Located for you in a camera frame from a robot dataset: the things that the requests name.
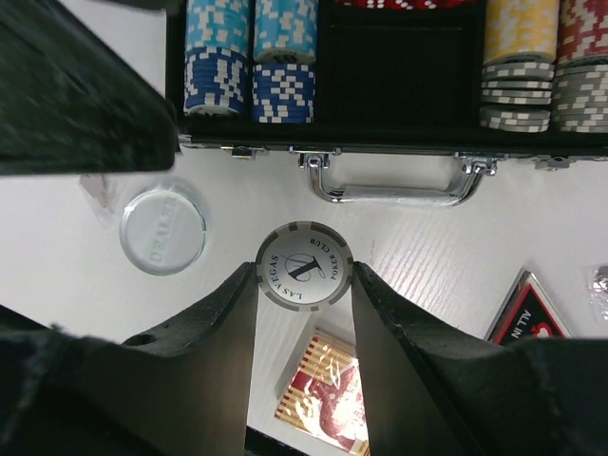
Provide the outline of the grey chip stack upper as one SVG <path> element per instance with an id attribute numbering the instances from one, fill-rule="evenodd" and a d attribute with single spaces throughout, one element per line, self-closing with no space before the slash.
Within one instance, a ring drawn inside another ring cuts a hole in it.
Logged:
<path id="1" fill-rule="evenodd" d="M 556 71 L 553 127 L 560 132 L 607 133 L 607 65 L 568 66 Z"/>

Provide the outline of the grey chip stack lower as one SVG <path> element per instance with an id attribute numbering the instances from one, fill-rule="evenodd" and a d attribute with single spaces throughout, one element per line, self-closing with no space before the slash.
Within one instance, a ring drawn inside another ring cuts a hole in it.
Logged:
<path id="1" fill-rule="evenodd" d="M 479 125 L 511 133 L 548 130 L 555 66 L 508 62 L 482 69 Z"/>

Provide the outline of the triangular all in button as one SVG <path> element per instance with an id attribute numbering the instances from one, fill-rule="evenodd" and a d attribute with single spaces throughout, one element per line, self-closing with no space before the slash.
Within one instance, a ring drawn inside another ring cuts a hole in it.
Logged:
<path id="1" fill-rule="evenodd" d="M 571 336 L 572 332 L 537 277 L 522 269 L 486 332 L 485 339 L 507 346 L 529 337 Z"/>

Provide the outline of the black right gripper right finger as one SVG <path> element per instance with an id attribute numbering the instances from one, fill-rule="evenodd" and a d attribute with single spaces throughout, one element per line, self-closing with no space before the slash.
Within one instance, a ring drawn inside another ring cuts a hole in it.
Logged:
<path id="1" fill-rule="evenodd" d="M 462 332 L 353 266 L 352 313 L 374 455 L 603 455 L 607 343 Z"/>

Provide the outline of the light blue chip stack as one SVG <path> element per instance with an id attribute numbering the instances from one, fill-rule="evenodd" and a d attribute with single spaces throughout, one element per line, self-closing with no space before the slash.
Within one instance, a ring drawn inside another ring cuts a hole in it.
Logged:
<path id="1" fill-rule="evenodd" d="M 245 0 L 188 0 L 185 50 L 227 48 L 247 56 L 250 5 Z"/>

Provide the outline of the red chip stack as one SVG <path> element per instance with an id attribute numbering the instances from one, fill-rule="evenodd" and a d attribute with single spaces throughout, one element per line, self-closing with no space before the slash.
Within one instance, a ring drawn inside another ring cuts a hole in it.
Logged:
<path id="1" fill-rule="evenodd" d="M 607 0 L 560 2 L 557 64 L 562 67 L 607 57 Z"/>

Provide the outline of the dark blue chip stack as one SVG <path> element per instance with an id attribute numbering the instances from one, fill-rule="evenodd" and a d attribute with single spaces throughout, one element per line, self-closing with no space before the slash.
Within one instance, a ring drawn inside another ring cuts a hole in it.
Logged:
<path id="1" fill-rule="evenodd" d="M 314 120 L 315 68 L 257 64 L 252 73 L 251 119 L 261 124 L 310 124 Z"/>
<path id="2" fill-rule="evenodd" d="M 184 53 L 183 112 L 187 116 L 236 116 L 245 108 L 248 59 L 224 47 Z"/>

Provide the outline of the black poker chip case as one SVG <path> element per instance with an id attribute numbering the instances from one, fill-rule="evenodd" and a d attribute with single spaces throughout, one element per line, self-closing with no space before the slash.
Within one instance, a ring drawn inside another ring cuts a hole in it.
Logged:
<path id="1" fill-rule="evenodd" d="M 320 7 L 314 120 L 256 123 L 249 113 L 180 114 L 183 144 L 235 155 L 296 153 L 309 185 L 333 203 L 388 202 L 449 207 L 468 200 L 499 161 L 567 164 L 603 160 L 603 133 L 511 133 L 480 124 L 485 3 L 413 13 Z M 344 185 L 323 172 L 343 153 L 451 156 L 457 168 L 443 190 Z"/>

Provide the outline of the keys in plastic bag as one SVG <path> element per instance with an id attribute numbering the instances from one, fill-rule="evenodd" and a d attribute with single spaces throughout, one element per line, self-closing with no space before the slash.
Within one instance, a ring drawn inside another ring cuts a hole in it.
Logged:
<path id="1" fill-rule="evenodd" d="M 608 311 L 608 266 L 606 263 L 588 267 L 585 270 L 585 284 L 589 303 L 596 318 L 602 323 L 607 322 Z"/>

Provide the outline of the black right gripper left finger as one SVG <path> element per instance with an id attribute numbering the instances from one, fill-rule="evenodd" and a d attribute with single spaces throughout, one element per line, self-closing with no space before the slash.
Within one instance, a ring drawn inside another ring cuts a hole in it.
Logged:
<path id="1" fill-rule="evenodd" d="M 257 280 L 241 264 L 215 291 L 114 343 L 1 311 L 5 455 L 240 455 Z"/>

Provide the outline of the grey chip stack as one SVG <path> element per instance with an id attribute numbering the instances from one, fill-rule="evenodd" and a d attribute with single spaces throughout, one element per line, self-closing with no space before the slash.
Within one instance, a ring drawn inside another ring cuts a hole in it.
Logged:
<path id="1" fill-rule="evenodd" d="M 508 62 L 482 69 L 479 125 L 511 133 L 548 130 L 555 66 Z"/>
<path id="2" fill-rule="evenodd" d="M 556 71 L 553 127 L 560 132 L 607 133 L 607 65 L 568 66 Z"/>

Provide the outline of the red dice row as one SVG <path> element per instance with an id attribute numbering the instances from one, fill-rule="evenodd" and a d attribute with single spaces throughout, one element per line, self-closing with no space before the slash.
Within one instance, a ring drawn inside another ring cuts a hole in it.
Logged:
<path id="1" fill-rule="evenodd" d="M 476 0 L 334 0 L 335 4 L 367 10 L 449 10 L 477 3 Z"/>

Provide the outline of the red card deck box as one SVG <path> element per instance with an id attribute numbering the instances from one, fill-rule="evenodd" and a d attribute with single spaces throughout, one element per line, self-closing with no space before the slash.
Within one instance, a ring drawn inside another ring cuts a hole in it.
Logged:
<path id="1" fill-rule="evenodd" d="M 316 329 L 279 397 L 275 418 L 349 455 L 369 455 L 371 447 L 354 347 Z"/>

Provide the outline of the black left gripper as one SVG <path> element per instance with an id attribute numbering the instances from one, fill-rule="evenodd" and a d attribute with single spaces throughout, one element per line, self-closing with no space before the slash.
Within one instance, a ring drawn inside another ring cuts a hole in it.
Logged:
<path id="1" fill-rule="evenodd" d="M 156 172 L 172 105 L 59 1 L 1 4 L 1 173 Z"/>

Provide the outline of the yellow chip stack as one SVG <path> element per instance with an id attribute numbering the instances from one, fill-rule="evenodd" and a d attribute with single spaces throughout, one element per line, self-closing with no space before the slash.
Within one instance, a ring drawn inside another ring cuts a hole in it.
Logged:
<path id="1" fill-rule="evenodd" d="M 484 64 L 519 61 L 553 64 L 559 15 L 558 0 L 487 1 Z"/>

